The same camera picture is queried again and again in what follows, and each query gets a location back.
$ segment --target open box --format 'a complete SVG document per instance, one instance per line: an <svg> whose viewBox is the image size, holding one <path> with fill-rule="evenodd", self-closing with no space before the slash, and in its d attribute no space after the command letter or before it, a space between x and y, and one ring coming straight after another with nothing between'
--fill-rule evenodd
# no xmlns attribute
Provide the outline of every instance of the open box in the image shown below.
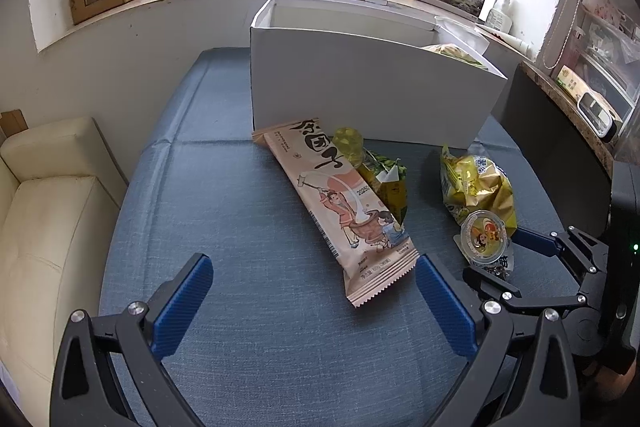
<svg viewBox="0 0 640 427"><path fill-rule="evenodd" d="M421 49L453 43L487 69ZM467 148L506 84L446 29L354 0L268 0L251 25L254 128L318 117L365 138Z"/></svg>

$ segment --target blue tablecloth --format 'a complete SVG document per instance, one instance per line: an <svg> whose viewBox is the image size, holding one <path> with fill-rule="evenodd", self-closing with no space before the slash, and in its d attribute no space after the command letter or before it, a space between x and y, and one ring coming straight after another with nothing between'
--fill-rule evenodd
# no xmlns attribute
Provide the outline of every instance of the blue tablecloth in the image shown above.
<svg viewBox="0 0 640 427"><path fill-rule="evenodd" d="M178 351L164 360L206 425L423 425L465 360L448 346L414 273L354 309L342 269L251 132L249 51L204 52L140 157L111 243L100 312L148 298L194 252L206 253L213 286ZM465 263L452 240L459 227L442 204L439 149L367 146L402 158L406 228L419 251L437 254L460 276ZM507 173L520 225L561 229L531 167L494 118L472 147ZM558 259L518 246L511 282L523 295L577 290ZM151 425L116 362L134 412Z"/></svg>

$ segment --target pink snack wrapper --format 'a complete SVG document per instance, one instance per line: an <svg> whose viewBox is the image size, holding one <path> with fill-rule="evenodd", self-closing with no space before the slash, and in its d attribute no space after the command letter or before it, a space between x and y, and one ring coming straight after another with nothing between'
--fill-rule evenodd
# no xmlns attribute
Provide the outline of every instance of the pink snack wrapper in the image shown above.
<svg viewBox="0 0 640 427"><path fill-rule="evenodd" d="M406 230L321 130L318 119L254 132L276 157L344 270L360 306L415 266Z"/></svg>

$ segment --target snack package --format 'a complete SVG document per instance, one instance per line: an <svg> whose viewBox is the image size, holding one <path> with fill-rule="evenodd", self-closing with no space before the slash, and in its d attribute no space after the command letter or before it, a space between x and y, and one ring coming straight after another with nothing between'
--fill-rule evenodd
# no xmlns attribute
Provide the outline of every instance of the snack package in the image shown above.
<svg viewBox="0 0 640 427"><path fill-rule="evenodd" d="M513 271L513 248L500 217L487 210L476 210L463 221L460 235L453 240L470 264L500 279Z"/></svg>
<svg viewBox="0 0 640 427"><path fill-rule="evenodd" d="M333 142L402 225L407 210L406 167L399 159L365 149L362 135L351 127L337 129Z"/></svg>
<svg viewBox="0 0 640 427"><path fill-rule="evenodd" d="M440 156L442 199L459 225L470 213L488 210L503 222L509 237L517 228L513 189L507 176L489 158L456 158L444 146Z"/></svg>
<svg viewBox="0 0 640 427"><path fill-rule="evenodd" d="M462 60L463 62L475 66L476 68L480 68L481 70L487 69L482 62L478 62L475 58L455 44L434 44L433 46L425 46L423 49L428 52L439 53L440 55L455 58L456 60Z"/></svg>
<svg viewBox="0 0 640 427"><path fill-rule="evenodd" d="M399 160L364 149L358 172L402 225L407 209L406 167L400 165Z"/></svg>
<svg viewBox="0 0 640 427"><path fill-rule="evenodd" d="M354 306L415 266L418 251L405 229L320 129L318 119L254 132L295 187L344 269Z"/></svg>

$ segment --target metal screw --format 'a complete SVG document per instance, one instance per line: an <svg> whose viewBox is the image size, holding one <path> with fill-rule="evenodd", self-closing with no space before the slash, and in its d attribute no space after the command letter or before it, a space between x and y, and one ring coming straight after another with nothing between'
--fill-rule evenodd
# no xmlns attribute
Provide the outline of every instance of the metal screw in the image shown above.
<svg viewBox="0 0 640 427"><path fill-rule="evenodd" d="M560 318L560 315L558 315L558 312L556 310L553 310L551 308L547 308L545 310L545 318L548 321L555 322L556 320L558 320Z"/></svg>
<svg viewBox="0 0 640 427"><path fill-rule="evenodd" d="M127 306L127 311L129 315L140 315L145 310L145 303L140 301L132 302L129 306Z"/></svg>
<svg viewBox="0 0 640 427"><path fill-rule="evenodd" d="M76 310L71 314L71 322L80 322L84 319L84 312L82 310Z"/></svg>
<svg viewBox="0 0 640 427"><path fill-rule="evenodd" d="M487 301L484 303L484 311L491 315L497 315L502 311L502 306L496 301Z"/></svg>

